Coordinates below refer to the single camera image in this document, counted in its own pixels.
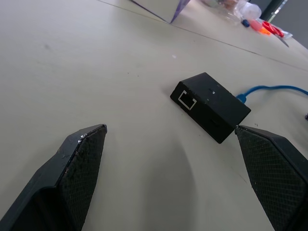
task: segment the clear plastic container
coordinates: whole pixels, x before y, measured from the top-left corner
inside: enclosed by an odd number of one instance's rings
[[[243,16],[243,18],[247,20],[256,20],[262,14],[261,9],[257,5],[251,4],[249,2],[246,2],[243,6],[238,7],[237,10]]]

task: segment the table surface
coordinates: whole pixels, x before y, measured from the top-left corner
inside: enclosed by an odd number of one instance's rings
[[[169,96],[202,72],[233,94],[308,89],[307,50],[220,17],[220,27],[202,22],[216,16],[199,6],[169,25],[126,0],[1,3],[0,217],[67,135],[106,123],[84,231],[273,230],[236,136],[217,144]],[[256,92],[242,124],[285,136],[307,157],[307,102]]]

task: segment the blue cable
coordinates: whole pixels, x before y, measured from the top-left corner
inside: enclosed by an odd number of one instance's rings
[[[278,89],[291,89],[291,90],[297,90],[297,91],[300,91],[301,93],[304,93],[306,95],[308,95],[308,91],[306,90],[303,90],[301,88],[297,88],[297,87],[294,87],[294,86],[288,86],[288,85],[278,85],[278,86],[272,86],[272,87],[269,87],[269,86],[256,86],[256,87],[253,87],[251,89],[249,89],[247,92],[243,93],[243,94],[239,94],[238,96],[236,96],[236,98],[238,100],[240,100],[242,103],[245,103],[246,100],[247,100],[247,95],[249,95],[250,93],[256,91],[256,90],[261,90],[261,89],[264,89],[264,90],[278,90]]]

